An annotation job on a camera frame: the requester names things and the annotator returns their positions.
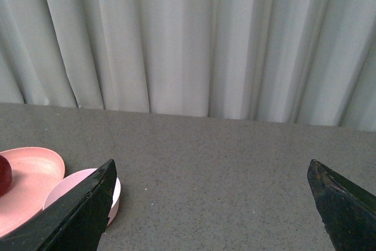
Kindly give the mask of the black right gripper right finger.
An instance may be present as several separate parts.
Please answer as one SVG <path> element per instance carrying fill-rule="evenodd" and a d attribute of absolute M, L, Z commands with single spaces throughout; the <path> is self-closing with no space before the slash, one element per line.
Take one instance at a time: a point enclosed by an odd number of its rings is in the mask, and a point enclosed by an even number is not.
<path fill-rule="evenodd" d="M 375 250 L 375 196 L 311 160 L 307 179 L 335 250 Z"/>

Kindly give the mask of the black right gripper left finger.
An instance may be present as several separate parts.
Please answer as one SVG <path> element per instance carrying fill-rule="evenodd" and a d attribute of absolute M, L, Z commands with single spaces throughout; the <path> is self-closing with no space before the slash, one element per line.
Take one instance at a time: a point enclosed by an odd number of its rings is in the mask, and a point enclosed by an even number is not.
<path fill-rule="evenodd" d="M 117 178 L 110 159 L 43 212 L 1 238 L 1 250 L 96 250 Z"/>

